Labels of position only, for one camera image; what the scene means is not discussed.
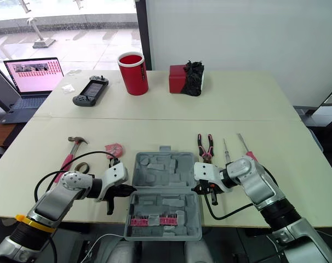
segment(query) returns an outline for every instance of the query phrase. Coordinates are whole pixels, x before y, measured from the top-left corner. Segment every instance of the laptop screen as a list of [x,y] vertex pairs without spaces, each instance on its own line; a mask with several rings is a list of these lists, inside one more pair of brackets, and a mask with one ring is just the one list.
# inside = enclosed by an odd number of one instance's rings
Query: laptop screen
[[48,93],[63,77],[57,58],[8,60],[4,64],[21,95]]

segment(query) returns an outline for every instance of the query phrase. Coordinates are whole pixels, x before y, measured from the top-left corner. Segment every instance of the pliers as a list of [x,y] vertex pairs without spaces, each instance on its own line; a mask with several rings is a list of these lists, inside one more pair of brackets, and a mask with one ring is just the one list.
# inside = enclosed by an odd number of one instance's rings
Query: pliers
[[214,156],[214,141],[212,140],[211,134],[208,134],[208,139],[209,139],[209,150],[205,151],[201,142],[201,134],[198,134],[199,155],[203,158],[204,163],[212,163],[211,159]]

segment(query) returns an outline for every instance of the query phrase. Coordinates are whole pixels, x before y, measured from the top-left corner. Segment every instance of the white table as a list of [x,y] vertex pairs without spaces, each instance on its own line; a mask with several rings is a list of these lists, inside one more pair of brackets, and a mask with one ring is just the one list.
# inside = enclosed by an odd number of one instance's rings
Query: white table
[[[183,121],[126,120],[88,118],[40,118],[30,120],[0,160],[0,216],[26,214],[34,205],[33,189],[45,174],[56,170],[69,153],[68,136],[82,136],[78,155],[104,150],[104,145],[118,142],[124,146],[121,158],[133,175],[135,155],[140,151],[158,151],[170,145],[175,151],[190,151],[196,156],[197,133],[212,133],[213,163],[224,164],[225,138],[232,159],[244,148],[236,133],[244,136],[258,160],[271,171],[279,187],[298,212],[317,226],[332,226],[332,169],[323,157],[309,131],[299,121]],[[91,173],[100,176],[108,168],[105,155],[82,159],[91,165]],[[247,203],[241,187],[232,193],[218,195],[216,215],[224,215]],[[106,215],[106,203],[91,199],[75,201],[65,221],[125,222],[129,198],[115,198],[113,215]],[[226,220],[216,221],[202,204],[202,223],[216,226],[265,227],[260,213],[248,208]]]
[[[66,75],[36,112],[36,117],[195,120],[295,120],[300,118],[276,81],[267,72],[205,72],[199,97],[169,93],[167,71],[148,71],[149,91],[143,96],[126,92],[119,71],[85,70]],[[78,95],[92,75],[108,78],[108,88],[95,107],[78,107]],[[72,84],[75,92],[64,94]]]

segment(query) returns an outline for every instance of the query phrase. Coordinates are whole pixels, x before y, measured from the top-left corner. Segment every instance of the white wall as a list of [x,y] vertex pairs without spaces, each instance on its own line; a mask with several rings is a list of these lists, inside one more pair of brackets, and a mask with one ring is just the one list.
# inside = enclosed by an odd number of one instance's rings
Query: white wall
[[152,65],[267,70],[295,106],[332,91],[332,0],[146,0]]

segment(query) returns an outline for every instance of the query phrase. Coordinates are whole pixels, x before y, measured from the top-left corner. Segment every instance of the laptop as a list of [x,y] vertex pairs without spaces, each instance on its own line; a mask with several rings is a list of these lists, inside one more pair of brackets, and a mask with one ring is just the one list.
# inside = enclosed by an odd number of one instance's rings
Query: laptop
[[20,98],[0,123],[28,122],[63,78],[57,58],[4,60]]

